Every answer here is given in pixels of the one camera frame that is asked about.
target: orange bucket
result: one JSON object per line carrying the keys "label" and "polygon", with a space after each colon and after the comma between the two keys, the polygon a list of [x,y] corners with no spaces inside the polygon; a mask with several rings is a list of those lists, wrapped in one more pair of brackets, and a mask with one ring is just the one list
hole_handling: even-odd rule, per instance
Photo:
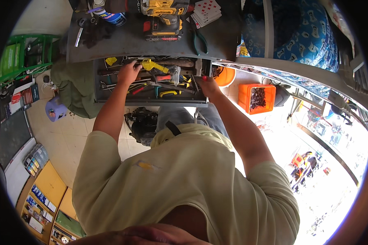
{"label": "orange bucket", "polygon": [[218,86],[221,88],[226,88],[231,85],[236,78],[236,69],[222,67],[221,73],[215,78]]}
{"label": "orange bucket", "polygon": [[[265,107],[251,108],[251,90],[253,88],[264,88],[265,89]],[[239,84],[239,101],[238,105],[241,106],[249,115],[269,112],[273,110],[275,101],[275,86],[268,84]]]}

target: red screwdriver handle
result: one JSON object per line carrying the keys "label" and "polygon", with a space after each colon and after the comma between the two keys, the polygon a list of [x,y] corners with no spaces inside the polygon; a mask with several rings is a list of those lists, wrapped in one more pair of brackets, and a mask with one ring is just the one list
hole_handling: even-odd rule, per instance
{"label": "red screwdriver handle", "polygon": [[136,95],[137,93],[139,93],[140,91],[142,91],[144,89],[144,87],[141,87],[140,89],[137,89],[135,91],[132,92],[133,95]]}
{"label": "red screwdriver handle", "polygon": [[157,81],[170,80],[171,76],[170,75],[156,76],[156,79],[157,79]]}

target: spray can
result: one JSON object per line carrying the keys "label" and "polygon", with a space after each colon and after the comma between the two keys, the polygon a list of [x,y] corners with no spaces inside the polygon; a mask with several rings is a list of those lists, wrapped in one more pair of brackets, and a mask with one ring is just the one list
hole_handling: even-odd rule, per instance
{"label": "spray can", "polygon": [[[103,6],[105,6],[105,0],[94,0],[93,6],[91,8],[95,9],[97,7]],[[127,21],[127,18],[124,13],[113,14],[106,12],[105,9],[100,9],[98,11],[94,11],[93,13],[116,26],[122,26]]]}

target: jeans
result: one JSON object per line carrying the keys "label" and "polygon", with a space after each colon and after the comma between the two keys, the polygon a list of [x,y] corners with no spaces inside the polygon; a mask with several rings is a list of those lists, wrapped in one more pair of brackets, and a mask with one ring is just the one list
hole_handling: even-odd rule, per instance
{"label": "jeans", "polygon": [[[198,116],[196,119],[197,123],[206,126],[208,124],[210,128],[229,138],[215,105],[210,102],[208,105],[208,107],[200,107],[196,109],[196,111],[199,112],[207,121],[205,122],[203,118]],[[195,123],[193,116],[184,107],[161,106],[158,110],[157,129],[155,131],[159,132],[166,128],[165,123],[167,121],[171,121],[174,125]]]}

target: workbench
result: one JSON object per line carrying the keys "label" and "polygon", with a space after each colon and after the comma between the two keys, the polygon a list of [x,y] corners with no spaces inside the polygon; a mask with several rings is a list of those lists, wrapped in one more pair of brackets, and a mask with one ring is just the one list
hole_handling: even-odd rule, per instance
{"label": "workbench", "polygon": [[203,44],[199,38],[197,38],[197,47],[200,56],[195,54],[192,41],[193,34],[190,32],[189,22],[185,20],[191,13],[181,17],[183,35],[179,41],[146,41],[143,34],[143,22],[146,16],[126,13],[127,22],[120,27],[116,27],[111,39],[103,39],[90,49],[81,43],[78,47],[75,47],[74,44],[79,31],[77,21],[83,17],[91,18],[90,14],[81,11],[74,12],[72,15],[67,43],[67,62],[82,62],[113,56],[142,55],[184,56],[234,61],[236,59],[236,48],[241,40],[241,3],[240,0],[217,0],[217,2],[221,6],[222,16],[199,29],[207,40],[208,54],[203,52]]}
{"label": "workbench", "polygon": [[[103,39],[95,46],[88,49],[82,44],[75,47],[76,37],[79,31],[78,20],[81,18],[91,18],[85,13],[85,1],[81,0],[76,11],[73,12],[68,34],[67,62],[76,63],[82,61],[94,62],[94,90],[95,102],[105,103],[109,98],[110,90],[101,90],[100,86],[107,83],[107,76],[99,76],[98,70],[104,69],[103,59],[108,57],[121,56],[180,56],[190,58],[200,58],[203,60],[204,68],[202,75],[210,75],[211,62],[217,60],[236,59],[237,46],[241,41],[241,3],[240,0],[217,0],[221,6],[222,16],[214,22],[199,29],[206,38],[208,44],[208,54],[204,53],[204,46],[199,38],[196,38],[196,46],[200,56],[195,54],[193,46],[193,32],[190,31],[190,24],[186,18],[192,12],[181,16],[182,37],[179,41],[172,42],[148,42],[143,34],[143,23],[147,16],[142,14],[126,13],[127,21],[120,27],[115,27],[115,31],[110,39]],[[116,76],[110,76],[113,84],[117,83]],[[196,95],[183,92],[181,95],[166,96],[156,98],[154,88],[147,86],[142,92],[132,95],[128,94],[126,106],[194,106],[207,107],[206,97],[201,91]]]}

